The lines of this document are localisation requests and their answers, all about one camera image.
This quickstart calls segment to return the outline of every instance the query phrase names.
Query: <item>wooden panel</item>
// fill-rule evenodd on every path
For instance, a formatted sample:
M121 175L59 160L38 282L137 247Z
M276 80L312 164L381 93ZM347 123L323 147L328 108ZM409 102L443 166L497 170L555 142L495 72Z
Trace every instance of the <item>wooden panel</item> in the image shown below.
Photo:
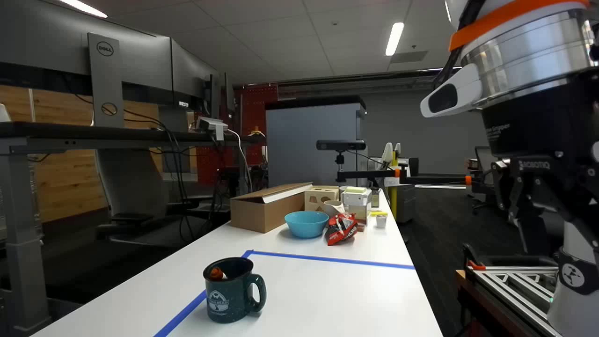
M36 164L42 222L108 207L94 151L55 153Z
M91 125L93 97L78 97L64 91L33 89L36 121ZM31 93L27 87L0 86L0 102L8 106L12 119L31 121ZM151 117L160 117L160 106L151 102L128 101L126 110ZM126 114L126 127L151 129L156 121ZM164 168L164 155L152 149L156 166ZM197 172L197 155L190 155L192 168ZM53 153L46 160L35 164L35 179L38 185L40 220L57 220L79 213L108 207L102 179L96 168L94 149L78 149Z
M0 102L6 104L14 121L31 121L31 97L27 87L0 86Z

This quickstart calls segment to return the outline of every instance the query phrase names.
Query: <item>black cable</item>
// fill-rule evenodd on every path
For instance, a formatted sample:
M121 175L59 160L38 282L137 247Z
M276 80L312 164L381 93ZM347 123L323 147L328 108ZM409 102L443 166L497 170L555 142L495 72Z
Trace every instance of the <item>black cable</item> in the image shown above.
M177 174L177 183L179 183L179 190L181 190L181 202L186 202L190 198L190 194L188 194L186 181L184 181L184 175L182 175L184 174L184 155L182 153L190 151L190 147L184 149L184 151L179 149L181 147L179 138L169 130L169 127L166 123L162 123L162 125L164 125L164 129L166 129L166 132L167 132L167 136L169 136L169 140L173 144L173 162L175 162L175 174ZM181 218L181 232L184 232L184 228L182 228L184 220L188 224L190 237L195 237L197 232L194 230L188 213L184 213L182 218Z
M66 86L76 97L79 97L81 101L85 101L85 102L89 102L89 104L94 104L93 99L83 97L79 91L74 89L72 82L68 80L68 76L66 76L64 72L61 72L61 78L63 78L64 86Z
M461 14L459 29L471 26L480 16L484 5L486 5L486 0L469 0L465 11ZM465 50L465 46L452 50L444 69L435 78L435 87L439 87L443 82L446 82L452 76L452 69L458 65L463 50Z
M33 157L33 159L29 159L31 162L42 162L42 160L46 160L46 159L49 159L53 153L46 153L46 155L40 155L40 157Z
M126 110L126 114L132 114L132 115L137 115L137 117L147 117L147 119L152 119L158 125L162 125L162 129L169 136L171 149L173 149L173 162L175 162L177 185L179 185L179 190L181 190L181 202L186 202L188 200L188 190L186 190L186 181L184 181L184 175L182 175L182 172L184 172L184 159L182 157L184 155L182 155L182 151L179 151L179 147L181 147L179 138L171 132L171 129L162 119L147 115L147 114L141 114L141 112L136 112L136 110L130 110L130 108L124 108L124 110Z

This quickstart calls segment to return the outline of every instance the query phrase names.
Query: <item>floor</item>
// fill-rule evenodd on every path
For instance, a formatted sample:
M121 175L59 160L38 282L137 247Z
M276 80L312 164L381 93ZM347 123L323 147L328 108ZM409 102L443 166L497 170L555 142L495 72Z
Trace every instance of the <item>floor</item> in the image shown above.
M463 267L463 245L471 243L484 256L519 256L521 235L495 207L474 213L474 200L465 190L420 188L416 207L405 239L443 331L456 335L463 323L452 278Z

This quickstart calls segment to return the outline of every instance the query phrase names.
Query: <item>desk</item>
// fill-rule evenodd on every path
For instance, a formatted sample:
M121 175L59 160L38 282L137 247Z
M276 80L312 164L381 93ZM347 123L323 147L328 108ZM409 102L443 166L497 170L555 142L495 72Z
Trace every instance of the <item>desk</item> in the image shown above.
M259 318L214 323L203 301L203 269L244 252L267 278L267 306ZM353 243L338 247L293 239L287 226L259 233L225 224L38 333L83 335L443 333L396 218L388 217L386 228L370 222Z
M210 142L197 132L173 132L181 147ZM0 123L0 217L6 220L14 335L31 335L48 323L48 293L36 226L36 190L31 183L29 153L66 149L136 149L164 145L175 149L164 130L83 127L61 123Z

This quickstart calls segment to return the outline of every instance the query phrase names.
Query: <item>dark teal mug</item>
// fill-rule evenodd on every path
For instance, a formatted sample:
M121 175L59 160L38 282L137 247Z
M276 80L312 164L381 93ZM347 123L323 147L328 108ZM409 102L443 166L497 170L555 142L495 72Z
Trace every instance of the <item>dark teal mug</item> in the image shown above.
M248 314L259 314L267 303L267 284L250 258L224 258L205 269L209 316L214 321L237 321Z

